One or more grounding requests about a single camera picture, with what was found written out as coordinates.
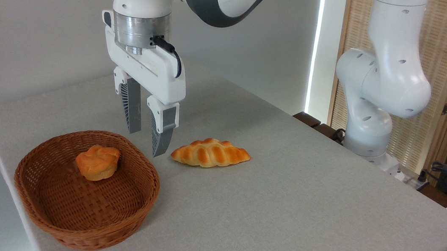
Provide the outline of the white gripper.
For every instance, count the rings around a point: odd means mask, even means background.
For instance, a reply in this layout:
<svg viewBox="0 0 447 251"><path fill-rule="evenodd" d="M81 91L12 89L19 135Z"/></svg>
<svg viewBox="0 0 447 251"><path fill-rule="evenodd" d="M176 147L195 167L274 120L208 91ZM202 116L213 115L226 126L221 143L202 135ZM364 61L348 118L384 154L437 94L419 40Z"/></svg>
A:
<svg viewBox="0 0 447 251"><path fill-rule="evenodd" d="M128 52L115 42L114 15L104 10L105 35L114 69L115 91L121 97L124 116L130 134L141 131L141 86L152 95L147 98L151 110L152 154L164 154L173 131L179 127L179 103L186 96L184 66L178 77L176 56L159 46L142 49L140 55Z"/></svg>

